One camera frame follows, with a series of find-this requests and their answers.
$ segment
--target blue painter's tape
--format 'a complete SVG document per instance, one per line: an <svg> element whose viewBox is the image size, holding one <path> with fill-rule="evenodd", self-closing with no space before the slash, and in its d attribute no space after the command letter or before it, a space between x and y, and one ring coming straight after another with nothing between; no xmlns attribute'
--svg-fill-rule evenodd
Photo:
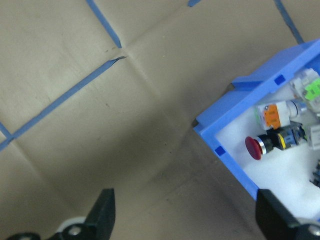
<svg viewBox="0 0 320 240"><path fill-rule="evenodd" d="M194 5L196 5L197 3L199 3L201 0L189 0L188 2L188 6L189 7L193 7Z"/></svg>
<svg viewBox="0 0 320 240"><path fill-rule="evenodd" d="M94 0L86 0L86 2L88 3L89 7L91 8L91 10L93 11L93 13L95 14L95 16L98 18L98 20L100 21L100 23L102 24L102 26L104 27L104 29L106 30L106 32L110 35L110 37L112 38L112 40L114 41L115 45L121 49L121 42L120 39L118 37L118 35L116 34L116 32L113 30L113 28L111 27L111 25L109 24L109 22L107 21L107 19L105 18L105 16L102 14L102 12L100 11L100 9L98 8L98 6L96 5Z"/></svg>
<svg viewBox="0 0 320 240"><path fill-rule="evenodd" d="M281 2L281 0L274 0L274 3L276 5L276 7L278 8L279 12L281 13L285 24L287 24L287 26L290 28L296 42L298 44L303 44L305 41L303 40L302 36L300 35L298 29L296 28L294 22L292 21L291 17L289 16L289 14L288 14L285 6Z"/></svg>
<svg viewBox="0 0 320 240"><path fill-rule="evenodd" d="M30 128L32 128L41 119L43 119L45 116L47 116L49 113L51 113L54 109L56 109L58 106L60 106L64 101L66 101L68 98L70 98L73 94L78 92L80 89L82 89L84 86L86 86L92 80L94 80L96 77L101 75L104 71L109 69L115 62L117 62L118 60L123 59L123 58L125 58L125 57L121 56L121 57L118 57L116 59L109 60L106 63L104 63L103 65L101 65L95 71L90 73L88 76L86 76L84 79L82 79L76 85L74 85L72 88L70 88L68 91L66 91L64 94L62 94L60 97L58 97L53 103L51 103L44 110L42 110L37 116L32 118L25 125L23 125L20 129L18 129L12 135L12 138L16 139L16 138L20 137L23 133L25 133Z"/></svg>
<svg viewBox="0 0 320 240"><path fill-rule="evenodd" d="M11 133L8 131L8 129L0 122L0 131L3 133L3 135L7 138L10 139L12 138Z"/></svg>
<svg viewBox="0 0 320 240"><path fill-rule="evenodd" d="M5 149L9 143L13 140L13 138L11 137L10 139L6 139L3 142L0 143L0 152Z"/></svg>

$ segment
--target cardboard surface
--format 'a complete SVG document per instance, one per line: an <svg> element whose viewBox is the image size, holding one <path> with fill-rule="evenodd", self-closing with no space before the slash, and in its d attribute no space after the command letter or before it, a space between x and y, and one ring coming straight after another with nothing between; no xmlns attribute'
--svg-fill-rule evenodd
<svg viewBox="0 0 320 240"><path fill-rule="evenodd" d="M284 0L283 4L305 42L320 38L317 0Z"/></svg>
<svg viewBox="0 0 320 240"><path fill-rule="evenodd" d="M33 169L19 179L3 174L1 192L12 186L32 199L28 189L41 185L38 194L50 199L1 194L0 214L10 217L0 238L24 226L48 237L113 187L111 239L263 239L254 201L191 122L232 79L295 44L273 1L96 4L122 49L84 0L1 2L0 121L11 131L107 60L127 58L0 152L0 161Z"/></svg>
<svg viewBox="0 0 320 240"><path fill-rule="evenodd" d="M0 3L0 121L16 131L117 54L85 1Z"/></svg>

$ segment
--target white cylindrical component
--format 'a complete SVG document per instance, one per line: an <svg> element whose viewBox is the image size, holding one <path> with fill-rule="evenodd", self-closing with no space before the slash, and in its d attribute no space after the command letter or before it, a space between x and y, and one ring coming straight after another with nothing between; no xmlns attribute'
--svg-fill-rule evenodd
<svg viewBox="0 0 320 240"><path fill-rule="evenodd" d="M294 118L307 111L307 105L303 101L299 100L286 101L286 106L288 108L290 118Z"/></svg>

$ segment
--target green component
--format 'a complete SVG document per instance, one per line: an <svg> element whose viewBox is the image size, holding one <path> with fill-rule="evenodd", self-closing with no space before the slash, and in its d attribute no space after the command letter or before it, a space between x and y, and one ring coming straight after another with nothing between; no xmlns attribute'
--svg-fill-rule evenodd
<svg viewBox="0 0 320 240"><path fill-rule="evenodd" d="M320 78L314 80L305 88L304 97L305 99L312 101L316 97L320 96Z"/></svg>

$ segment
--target electrical components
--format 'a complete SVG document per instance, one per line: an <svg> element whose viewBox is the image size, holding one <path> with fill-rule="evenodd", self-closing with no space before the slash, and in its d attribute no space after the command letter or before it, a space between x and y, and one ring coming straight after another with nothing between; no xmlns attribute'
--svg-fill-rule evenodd
<svg viewBox="0 0 320 240"><path fill-rule="evenodd" d="M315 171L313 172L313 181L312 182L315 186L320 188L320 160L318 160L318 164L315 167Z"/></svg>
<svg viewBox="0 0 320 240"><path fill-rule="evenodd" d="M279 101L256 107L260 125L264 130L278 129L290 125L290 118L307 111L307 105L300 100Z"/></svg>
<svg viewBox="0 0 320 240"><path fill-rule="evenodd" d="M305 127L305 135L308 146L312 150L320 149L320 124Z"/></svg>
<svg viewBox="0 0 320 240"><path fill-rule="evenodd" d="M291 121L289 126L269 129L266 134L256 137L247 136L245 146L251 157L260 160L262 155L274 148L285 150L306 142L306 134L299 122Z"/></svg>
<svg viewBox="0 0 320 240"><path fill-rule="evenodd" d="M312 68L305 69L290 81L297 97L303 99L310 110L320 116L320 76Z"/></svg>

